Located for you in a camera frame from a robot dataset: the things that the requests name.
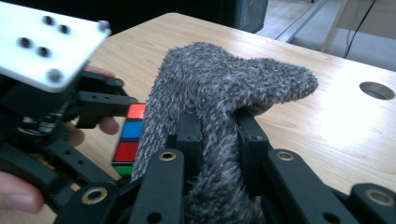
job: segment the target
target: red square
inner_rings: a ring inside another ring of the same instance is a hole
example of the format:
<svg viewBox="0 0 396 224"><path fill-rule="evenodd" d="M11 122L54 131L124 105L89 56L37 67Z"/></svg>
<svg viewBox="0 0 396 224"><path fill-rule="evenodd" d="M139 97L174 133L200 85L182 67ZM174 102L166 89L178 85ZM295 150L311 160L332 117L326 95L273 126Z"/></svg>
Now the red square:
<svg viewBox="0 0 396 224"><path fill-rule="evenodd" d="M138 146L138 142L119 142L113 161L133 162Z"/></svg>
<svg viewBox="0 0 396 224"><path fill-rule="evenodd" d="M146 104L133 104L129 106L128 119L143 119Z"/></svg>

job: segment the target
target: rubik's cube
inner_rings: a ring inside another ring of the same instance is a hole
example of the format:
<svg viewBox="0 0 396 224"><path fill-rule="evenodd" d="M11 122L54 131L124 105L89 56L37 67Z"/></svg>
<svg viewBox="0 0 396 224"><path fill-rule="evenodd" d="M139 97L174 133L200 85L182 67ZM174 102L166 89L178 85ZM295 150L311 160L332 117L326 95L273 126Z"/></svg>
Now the rubik's cube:
<svg viewBox="0 0 396 224"><path fill-rule="evenodd" d="M143 127L145 104L131 104L114 153L112 166L121 176L131 175Z"/></svg>

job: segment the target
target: black cable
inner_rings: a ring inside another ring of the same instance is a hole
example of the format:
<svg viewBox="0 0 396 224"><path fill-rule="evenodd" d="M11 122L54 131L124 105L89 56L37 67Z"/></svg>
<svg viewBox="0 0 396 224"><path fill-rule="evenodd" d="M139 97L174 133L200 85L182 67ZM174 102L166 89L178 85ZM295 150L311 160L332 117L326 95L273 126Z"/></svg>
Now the black cable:
<svg viewBox="0 0 396 224"><path fill-rule="evenodd" d="M344 58L347 57L347 55L348 55L348 53L350 51L350 48L352 47L352 43L353 43L353 40L355 39L356 34L358 33L359 29L361 28L361 25L363 24L363 22L366 20L367 15L369 14L371 9L373 8L373 5L374 5L375 2L376 2L376 0L373 1L373 3L370 5L370 7L367 9L366 13L364 14L363 18L361 19L361 22L359 23L359 26L356 29L355 34L353 34L352 39L350 40L349 46L347 46L347 50L346 50L346 54L344 55Z"/></svg>
<svg viewBox="0 0 396 224"><path fill-rule="evenodd" d="M353 26L355 26L355 24L356 24L356 19L358 18L358 13L359 13L359 8L360 8L360 6L361 6L361 1L362 1L362 0L358 0L358 5L356 6L355 18L353 19L353 24L352 24ZM351 33L351 30L348 29L347 35L346 35L346 50L345 50L345 52L344 52L344 55L347 54L347 49L349 48L349 45L351 44L350 41L349 41L350 33Z"/></svg>

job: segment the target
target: green square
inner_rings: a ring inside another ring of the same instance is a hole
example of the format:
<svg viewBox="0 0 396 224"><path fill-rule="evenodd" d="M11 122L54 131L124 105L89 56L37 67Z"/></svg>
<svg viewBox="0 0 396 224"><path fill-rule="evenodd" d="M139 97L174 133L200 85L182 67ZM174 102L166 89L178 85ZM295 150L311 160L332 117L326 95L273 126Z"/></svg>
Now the green square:
<svg viewBox="0 0 396 224"><path fill-rule="evenodd" d="M134 172L134 167L131 166L114 166L119 175L131 175Z"/></svg>

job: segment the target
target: black plastic part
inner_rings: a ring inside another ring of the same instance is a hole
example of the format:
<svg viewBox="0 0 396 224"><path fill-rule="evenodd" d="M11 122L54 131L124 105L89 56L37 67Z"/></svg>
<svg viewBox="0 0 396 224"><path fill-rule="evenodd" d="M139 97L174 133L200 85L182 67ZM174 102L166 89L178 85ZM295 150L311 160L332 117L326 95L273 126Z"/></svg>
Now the black plastic part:
<svg viewBox="0 0 396 224"><path fill-rule="evenodd" d="M360 223L396 223L396 193L375 184L358 184L348 200Z"/></svg>
<svg viewBox="0 0 396 224"><path fill-rule="evenodd" d="M58 212L74 193L59 175L7 143L0 146L0 170L38 187L49 207L55 212Z"/></svg>
<svg viewBox="0 0 396 224"><path fill-rule="evenodd" d="M120 197L117 200L117 205L120 207L121 212L117 223L126 223L131 216L142 181L143 177L139 177L120 189Z"/></svg>
<svg viewBox="0 0 396 224"><path fill-rule="evenodd" d="M235 112L238 128L242 177L250 196L262 195L262 162L272 150L267 135L253 116L245 111Z"/></svg>
<svg viewBox="0 0 396 224"><path fill-rule="evenodd" d="M168 134L165 141L165 148L177 148L177 135Z"/></svg>
<svg viewBox="0 0 396 224"><path fill-rule="evenodd" d="M92 161L87 159L78 150L70 146L63 139L58 139L43 148L48 153L48 160L60 173L71 178L80 185L93 182L116 181Z"/></svg>
<svg viewBox="0 0 396 224"><path fill-rule="evenodd" d="M185 179L187 182L201 171L201 125L193 110L180 113L177 126L177 150L184 155L186 164Z"/></svg>
<svg viewBox="0 0 396 224"><path fill-rule="evenodd" d="M104 116L126 117L129 105L135 103L134 98L90 91L80 91L78 100L82 104L79 112L78 128L91 129Z"/></svg>
<svg viewBox="0 0 396 224"><path fill-rule="evenodd" d="M78 83L79 111L78 128L91 129L102 117L126 117L129 105L137 103L122 88L119 78L106 77L102 74L81 72Z"/></svg>
<svg viewBox="0 0 396 224"><path fill-rule="evenodd" d="M31 119L42 119L48 113L60 108L67 101L70 93L69 89L61 93L46 92L21 82L7 89L7 92L0 95L0 106Z"/></svg>
<svg viewBox="0 0 396 224"><path fill-rule="evenodd" d="M265 162L262 162L262 212L268 224L290 223L290 217L286 215L285 205L278 196L274 184L266 171Z"/></svg>
<svg viewBox="0 0 396 224"><path fill-rule="evenodd" d="M296 153L272 150L266 168L290 222L359 223Z"/></svg>
<svg viewBox="0 0 396 224"><path fill-rule="evenodd" d="M116 186L92 183L79 189L58 213L54 224L110 224L117 220L120 209Z"/></svg>
<svg viewBox="0 0 396 224"><path fill-rule="evenodd" d="M183 153L174 149L154 153L128 223L184 223L183 186Z"/></svg>
<svg viewBox="0 0 396 224"><path fill-rule="evenodd" d="M21 115L0 107L0 143L4 142L11 133L17 130L18 124L22 120L23 117Z"/></svg>

